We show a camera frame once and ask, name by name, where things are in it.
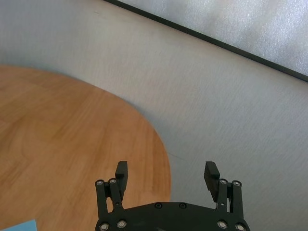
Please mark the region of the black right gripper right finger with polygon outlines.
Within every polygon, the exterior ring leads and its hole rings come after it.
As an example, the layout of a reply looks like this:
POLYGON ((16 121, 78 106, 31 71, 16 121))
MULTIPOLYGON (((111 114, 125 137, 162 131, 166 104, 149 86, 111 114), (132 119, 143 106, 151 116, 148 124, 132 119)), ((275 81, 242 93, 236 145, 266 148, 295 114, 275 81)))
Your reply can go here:
POLYGON ((218 225, 243 225, 244 210, 242 199, 242 183, 231 182, 220 177, 215 162, 205 164, 204 179, 213 201, 216 203, 218 225))

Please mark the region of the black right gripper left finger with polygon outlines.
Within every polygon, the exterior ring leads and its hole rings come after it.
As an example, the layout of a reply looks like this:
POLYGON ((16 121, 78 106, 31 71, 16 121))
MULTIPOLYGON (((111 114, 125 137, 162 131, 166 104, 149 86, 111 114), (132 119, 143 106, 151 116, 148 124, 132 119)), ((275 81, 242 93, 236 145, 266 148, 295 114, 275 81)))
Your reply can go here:
POLYGON ((128 164, 127 161, 120 161, 117 164, 115 177, 108 181, 95 181, 98 221, 97 225, 109 225, 108 215, 116 215, 123 212, 122 201, 128 181, 128 164), (110 198, 113 205, 111 213, 108 212, 107 198, 110 198))

